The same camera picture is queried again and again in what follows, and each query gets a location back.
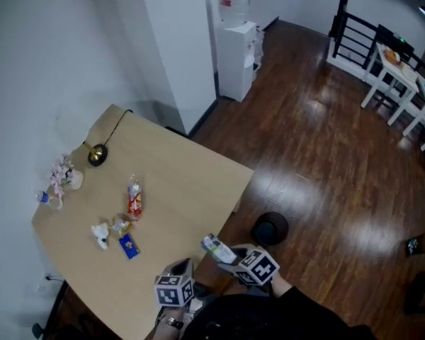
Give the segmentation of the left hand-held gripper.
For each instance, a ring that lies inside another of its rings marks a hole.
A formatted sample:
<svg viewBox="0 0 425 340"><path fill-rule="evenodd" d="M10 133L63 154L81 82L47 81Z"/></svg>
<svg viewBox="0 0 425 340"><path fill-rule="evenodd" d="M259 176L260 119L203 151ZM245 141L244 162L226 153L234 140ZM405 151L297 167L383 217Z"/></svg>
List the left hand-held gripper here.
<svg viewBox="0 0 425 340"><path fill-rule="evenodd" d="M193 259L170 263L154 283L157 303L162 307L184 307L194 298Z"/></svg>

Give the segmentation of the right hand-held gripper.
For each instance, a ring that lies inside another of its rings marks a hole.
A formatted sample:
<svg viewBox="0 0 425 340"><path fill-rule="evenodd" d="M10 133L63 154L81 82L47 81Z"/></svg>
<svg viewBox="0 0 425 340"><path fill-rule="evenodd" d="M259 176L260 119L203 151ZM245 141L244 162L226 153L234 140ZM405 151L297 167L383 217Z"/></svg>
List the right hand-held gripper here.
<svg viewBox="0 0 425 340"><path fill-rule="evenodd" d="M261 246L236 244L230 249L242 260L238 265L220 262L217 266L245 285L263 286L279 271L280 266Z"/></svg>

